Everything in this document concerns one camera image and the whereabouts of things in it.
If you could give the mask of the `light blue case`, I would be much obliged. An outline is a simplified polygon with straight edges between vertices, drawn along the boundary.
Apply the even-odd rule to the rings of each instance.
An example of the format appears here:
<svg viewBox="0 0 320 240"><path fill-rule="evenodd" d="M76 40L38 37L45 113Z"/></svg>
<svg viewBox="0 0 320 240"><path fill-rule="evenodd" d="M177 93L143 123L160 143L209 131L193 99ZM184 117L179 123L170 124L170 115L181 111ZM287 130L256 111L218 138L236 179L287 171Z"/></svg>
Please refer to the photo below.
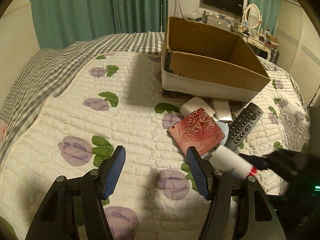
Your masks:
<svg viewBox="0 0 320 240"><path fill-rule="evenodd" d="M225 137L219 142L220 145L225 145L228 135L229 135L229 127L224 122L217 121L217 125L220 127L221 131L223 131Z"/></svg>

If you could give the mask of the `brown cardboard box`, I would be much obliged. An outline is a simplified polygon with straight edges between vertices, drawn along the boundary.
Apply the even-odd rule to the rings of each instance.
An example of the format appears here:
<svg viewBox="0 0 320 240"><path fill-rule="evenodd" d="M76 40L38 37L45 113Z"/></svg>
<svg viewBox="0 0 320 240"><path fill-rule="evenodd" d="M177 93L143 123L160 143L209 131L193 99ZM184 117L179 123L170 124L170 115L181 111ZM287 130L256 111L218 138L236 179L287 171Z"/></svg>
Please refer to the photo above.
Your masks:
<svg viewBox="0 0 320 240"><path fill-rule="evenodd" d="M163 95L249 102L270 78L247 43L230 31L171 16L161 58Z"/></svg>

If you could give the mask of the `white louvered wardrobe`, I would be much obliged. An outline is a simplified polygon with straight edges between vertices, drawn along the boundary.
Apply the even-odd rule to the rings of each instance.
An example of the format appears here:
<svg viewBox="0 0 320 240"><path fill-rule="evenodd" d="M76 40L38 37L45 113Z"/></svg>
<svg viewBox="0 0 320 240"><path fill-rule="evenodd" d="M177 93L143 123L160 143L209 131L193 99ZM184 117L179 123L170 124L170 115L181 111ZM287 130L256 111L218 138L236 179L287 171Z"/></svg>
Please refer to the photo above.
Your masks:
<svg viewBox="0 0 320 240"><path fill-rule="evenodd" d="M280 0L276 38L277 66L294 78L305 103L315 105L319 98L319 35L297 3Z"/></svg>

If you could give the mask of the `white dressing table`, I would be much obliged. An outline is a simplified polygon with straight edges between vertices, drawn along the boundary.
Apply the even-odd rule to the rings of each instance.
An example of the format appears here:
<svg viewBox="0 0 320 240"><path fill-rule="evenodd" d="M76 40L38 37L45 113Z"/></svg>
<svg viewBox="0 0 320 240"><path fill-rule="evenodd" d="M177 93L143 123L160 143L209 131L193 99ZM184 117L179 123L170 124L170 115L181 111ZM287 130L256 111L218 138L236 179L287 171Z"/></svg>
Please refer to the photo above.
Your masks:
<svg viewBox="0 0 320 240"><path fill-rule="evenodd" d="M277 48L273 48L271 44L249 36L248 33L240 33L239 35L249 45L255 55L262 57L263 59L266 59L274 64L277 63L280 54Z"/></svg>

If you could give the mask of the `white floral quilted blanket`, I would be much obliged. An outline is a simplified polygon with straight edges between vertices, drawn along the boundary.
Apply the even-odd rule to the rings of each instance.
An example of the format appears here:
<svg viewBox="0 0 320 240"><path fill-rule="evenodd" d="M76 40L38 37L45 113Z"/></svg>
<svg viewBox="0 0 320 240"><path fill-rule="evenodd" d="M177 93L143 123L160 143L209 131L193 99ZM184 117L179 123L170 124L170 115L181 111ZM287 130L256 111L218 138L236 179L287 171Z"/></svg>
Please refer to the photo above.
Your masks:
<svg viewBox="0 0 320 240"><path fill-rule="evenodd" d="M56 177L80 177L121 145L126 163L104 204L116 239L197 239L209 203L199 195L167 127L182 100L161 96L156 55L91 59L9 148L1 164L1 216L18 239Z"/></svg>

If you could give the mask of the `grey checkered bed sheet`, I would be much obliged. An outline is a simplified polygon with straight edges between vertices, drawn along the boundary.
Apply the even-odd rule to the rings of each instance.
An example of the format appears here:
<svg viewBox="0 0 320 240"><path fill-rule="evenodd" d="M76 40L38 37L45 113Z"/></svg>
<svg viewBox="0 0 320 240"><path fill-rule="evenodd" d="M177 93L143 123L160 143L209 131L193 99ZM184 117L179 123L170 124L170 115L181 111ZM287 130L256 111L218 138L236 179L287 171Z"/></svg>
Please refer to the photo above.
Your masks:
<svg viewBox="0 0 320 240"><path fill-rule="evenodd" d="M65 49L41 49L25 65L1 108L7 131L1 156L35 121L49 96L59 96L92 58L118 51L159 55L164 33L113 34L93 41L78 41Z"/></svg>

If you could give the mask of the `silver mini fridge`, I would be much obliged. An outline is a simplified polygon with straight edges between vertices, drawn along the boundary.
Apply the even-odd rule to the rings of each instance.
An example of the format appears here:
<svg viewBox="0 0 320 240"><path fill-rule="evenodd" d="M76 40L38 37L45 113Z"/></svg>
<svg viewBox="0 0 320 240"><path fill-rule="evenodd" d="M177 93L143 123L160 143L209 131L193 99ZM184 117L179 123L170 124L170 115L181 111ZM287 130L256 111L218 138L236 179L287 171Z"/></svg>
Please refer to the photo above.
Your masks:
<svg viewBox="0 0 320 240"><path fill-rule="evenodd" d="M214 26L221 28L226 31L231 31L231 27L237 22L238 20L227 20L227 19L221 19L214 16L210 16L207 14L203 14L203 22Z"/></svg>

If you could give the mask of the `red rose patterned box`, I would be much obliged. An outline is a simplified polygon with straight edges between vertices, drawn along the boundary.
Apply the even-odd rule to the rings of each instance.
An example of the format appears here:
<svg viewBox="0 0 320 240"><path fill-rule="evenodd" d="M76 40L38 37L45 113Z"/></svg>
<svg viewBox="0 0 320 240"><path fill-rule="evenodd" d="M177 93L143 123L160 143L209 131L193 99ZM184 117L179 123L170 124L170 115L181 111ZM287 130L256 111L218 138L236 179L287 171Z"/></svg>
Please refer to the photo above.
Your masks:
<svg viewBox="0 0 320 240"><path fill-rule="evenodd" d="M193 111L168 131L184 155L193 146L202 156L225 137L216 121L202 108Z"/></svg>

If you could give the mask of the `green curtain left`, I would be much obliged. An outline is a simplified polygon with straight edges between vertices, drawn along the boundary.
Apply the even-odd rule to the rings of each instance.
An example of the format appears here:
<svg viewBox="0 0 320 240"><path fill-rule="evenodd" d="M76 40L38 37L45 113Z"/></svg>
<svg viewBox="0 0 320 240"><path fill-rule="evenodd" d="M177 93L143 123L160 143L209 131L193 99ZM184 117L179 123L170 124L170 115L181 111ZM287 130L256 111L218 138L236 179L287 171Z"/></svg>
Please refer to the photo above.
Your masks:
<svg viewBox="0 0 320 240"><path fill-rule="evenodd" d="M119 33L164 31L168 0L30 0L40 48Z"/></svg>

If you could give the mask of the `white bottle red cap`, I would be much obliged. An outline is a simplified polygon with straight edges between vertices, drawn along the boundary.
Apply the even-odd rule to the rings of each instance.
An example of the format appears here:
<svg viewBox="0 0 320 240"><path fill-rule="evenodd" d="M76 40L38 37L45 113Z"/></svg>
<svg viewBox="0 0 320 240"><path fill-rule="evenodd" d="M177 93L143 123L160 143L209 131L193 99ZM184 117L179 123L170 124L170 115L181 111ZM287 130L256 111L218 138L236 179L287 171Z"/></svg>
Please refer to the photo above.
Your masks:
<svg viewBox="0 0 320 240"><path fill-rule="evenodd" d="M219 145L208 160L213 168L234 178L245 179L247 176L257 175L257 169L252 164L223 145Z"/></svg>

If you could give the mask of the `oval white mirror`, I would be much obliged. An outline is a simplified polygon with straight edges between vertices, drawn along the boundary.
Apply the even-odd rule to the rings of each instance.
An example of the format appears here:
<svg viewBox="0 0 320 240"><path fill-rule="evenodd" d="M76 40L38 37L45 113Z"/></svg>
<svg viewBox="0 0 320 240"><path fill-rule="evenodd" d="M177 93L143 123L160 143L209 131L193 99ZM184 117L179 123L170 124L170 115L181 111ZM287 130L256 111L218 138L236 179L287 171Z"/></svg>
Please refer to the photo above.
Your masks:
<svg viewBox="0 0 320 240"><path fill-rule="evenodd" d="M262 15L258 6L254 3L249 4L242 15L242 22L245 28L255 29L261 25Z"/></svg>

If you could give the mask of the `white rectangular box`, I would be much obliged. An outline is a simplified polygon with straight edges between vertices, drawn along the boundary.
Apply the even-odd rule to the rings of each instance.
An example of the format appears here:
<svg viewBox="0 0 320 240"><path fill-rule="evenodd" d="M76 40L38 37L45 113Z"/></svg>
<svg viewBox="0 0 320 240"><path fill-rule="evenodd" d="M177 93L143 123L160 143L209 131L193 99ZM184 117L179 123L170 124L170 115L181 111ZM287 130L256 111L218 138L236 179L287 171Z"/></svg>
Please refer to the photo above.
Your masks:
<svg viewBox="0 0 320 240"><path fill-rule="evenodd" d="M213 109L219 121L232 121L232 114L227 100L213 99Z"/></svg>

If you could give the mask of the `black remote control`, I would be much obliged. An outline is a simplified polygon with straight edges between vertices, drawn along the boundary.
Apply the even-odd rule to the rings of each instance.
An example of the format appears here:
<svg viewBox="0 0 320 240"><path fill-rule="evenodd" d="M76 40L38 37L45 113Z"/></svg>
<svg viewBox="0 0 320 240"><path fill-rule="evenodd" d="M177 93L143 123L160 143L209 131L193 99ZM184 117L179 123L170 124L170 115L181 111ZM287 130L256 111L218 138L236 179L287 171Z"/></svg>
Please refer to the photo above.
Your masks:
<svg viewBox="0 0 320 240"><path fill-rule="evenodd" d="M229 134L225 146L235 151L249 135L261 118L263 111L254 103L248 106L229 124Z"/></svg>

